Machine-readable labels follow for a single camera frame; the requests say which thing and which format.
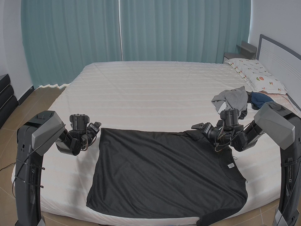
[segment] white headboard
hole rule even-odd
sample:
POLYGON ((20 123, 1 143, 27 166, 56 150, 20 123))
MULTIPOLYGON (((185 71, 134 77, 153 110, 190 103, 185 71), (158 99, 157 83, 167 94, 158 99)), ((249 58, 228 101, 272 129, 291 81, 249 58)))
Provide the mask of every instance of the white headboard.
POLYGON ((301 55, 261 34, 256 58, 273 76, 284 84, 288 96, 300 108, 301 55))

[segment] floral pillow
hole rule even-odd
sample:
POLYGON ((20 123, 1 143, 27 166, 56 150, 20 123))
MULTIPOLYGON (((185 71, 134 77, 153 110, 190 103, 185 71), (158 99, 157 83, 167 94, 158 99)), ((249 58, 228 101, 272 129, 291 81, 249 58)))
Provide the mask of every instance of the floral pillow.
POLYGON ((282 95, 287 93, 284 85, 271 75, 258 60, 232 58, 226 63, 241 75, 253 92, 264 91, 282 95))

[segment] pile of clothes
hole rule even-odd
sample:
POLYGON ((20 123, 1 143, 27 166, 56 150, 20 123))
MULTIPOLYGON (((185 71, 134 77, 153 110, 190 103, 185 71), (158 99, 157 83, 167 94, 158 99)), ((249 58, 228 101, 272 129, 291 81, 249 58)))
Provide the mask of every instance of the pile of clothes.
POLYGON ((212 103, 216 111, 220 113, 222 110, 238 109, 239 119, 243 120, 248 111, 247 104, 251 103, 252 109, 259 110, 264 103, 273 101, 269 96, 258 92, 247 92, 245 87, 224 90, 214 96, 212 103))

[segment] curtain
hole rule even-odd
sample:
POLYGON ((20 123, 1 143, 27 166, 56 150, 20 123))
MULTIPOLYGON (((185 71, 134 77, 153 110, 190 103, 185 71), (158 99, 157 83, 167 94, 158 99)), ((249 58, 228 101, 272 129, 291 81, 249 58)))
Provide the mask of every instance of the curtain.
POLYGON ((120 0, 123 60, 222 63, 248 41, 251 0, 120 0))
POLYGON ((118 0, 22 0, 33 85, 70 83, 93 62, 120 61, 118 0))

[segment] bed sheet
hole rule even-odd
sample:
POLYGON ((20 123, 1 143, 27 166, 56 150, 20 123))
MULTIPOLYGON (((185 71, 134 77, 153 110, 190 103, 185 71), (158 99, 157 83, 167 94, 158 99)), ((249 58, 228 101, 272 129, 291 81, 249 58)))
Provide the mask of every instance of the bed sheet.
MULTIPOLYGON (((189 62, 106 62, 86 66, 50 107, 71 129, 71 114, 87 114, 102 127, 180 132, 201 122, 215 124, 219 115, 211 103, 225 89, 250 87, 226 64, 189 62)), ((253 120, 249 110, 241 124, 253 120)), ((41 210, 109 225, 186 225, 198 217, 134 219, 104 215, 86 207, 99 155, 99 136, 78 156, 52 146, 44 155, 41 210)), ((280 150, 266 134, 244 152, 233 150, 239 171, 247 179, 248 200, 241 214, 280 196, 280 150)))

